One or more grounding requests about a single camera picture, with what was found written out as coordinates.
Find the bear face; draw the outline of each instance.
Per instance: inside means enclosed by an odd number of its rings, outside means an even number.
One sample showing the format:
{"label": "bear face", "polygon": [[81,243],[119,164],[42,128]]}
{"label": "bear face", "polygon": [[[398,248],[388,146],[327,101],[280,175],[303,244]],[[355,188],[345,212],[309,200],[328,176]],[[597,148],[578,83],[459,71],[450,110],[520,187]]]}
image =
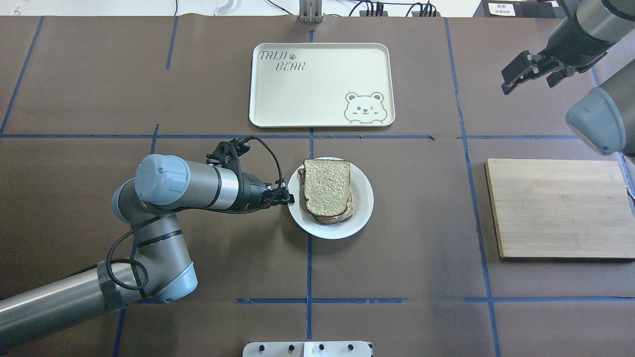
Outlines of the bear face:
{"label": "bear face", "polygon": [[371,95],[357,95],[356,93],[346,94],[348,106],[344,111],[344,117],[353,124],[381,124],[388,116],[382,101],[384,96],[375,92]]}

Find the cutting board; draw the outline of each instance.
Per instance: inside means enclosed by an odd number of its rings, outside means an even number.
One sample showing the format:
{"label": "cutting board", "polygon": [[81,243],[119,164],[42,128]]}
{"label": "cutting board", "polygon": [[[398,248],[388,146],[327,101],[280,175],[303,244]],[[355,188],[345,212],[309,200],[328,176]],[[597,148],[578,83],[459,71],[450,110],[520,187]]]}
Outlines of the cutting board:
{"label": "cutting board", "polygon": [[501,257],[635,259],[635,218],[615,161],[489,159]]}

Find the table surface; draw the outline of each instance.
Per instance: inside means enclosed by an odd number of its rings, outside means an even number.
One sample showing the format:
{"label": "table surface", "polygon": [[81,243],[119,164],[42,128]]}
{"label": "table surface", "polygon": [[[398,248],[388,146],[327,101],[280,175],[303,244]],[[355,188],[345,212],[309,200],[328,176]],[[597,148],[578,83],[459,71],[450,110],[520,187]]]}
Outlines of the table surface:
{"label": "table surface", "polygon": [[[488,158],[614,160],[632,187],[631,164],[595,154],[564,114],[635,57],[635,36],[556,88],[538,80],[502,94],[500,70],[541,50],[558,22],[0,18],[0,298],[103,260],[128,230],[110,197],[150,152],[204,161],[221,140],[260,135],[287,177],[306,158],[335,156],[375,193],[366,227],[338,241],[308,235],[283,207],[179,213],[195,292],[132,304],[10,355],[240,356],[251,341],[349,339],[372,341],[376,356],[632,354],[633,262],[497,251]],[[388,47],[391,126],[251,125],[254,47],[311,41]],[[276,176],[257,145],[241,161]]]}

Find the bread slice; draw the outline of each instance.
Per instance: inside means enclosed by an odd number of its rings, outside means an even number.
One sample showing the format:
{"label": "bread slice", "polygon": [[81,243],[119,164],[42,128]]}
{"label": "bread slice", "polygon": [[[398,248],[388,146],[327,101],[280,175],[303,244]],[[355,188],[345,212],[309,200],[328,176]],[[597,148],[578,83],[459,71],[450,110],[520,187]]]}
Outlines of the bread slice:
{"label": "bread slice", "polygon": [[299,171],[307,210],[316,221],[335,224],[354,211],[351,164],[345,160],[305,160]]}

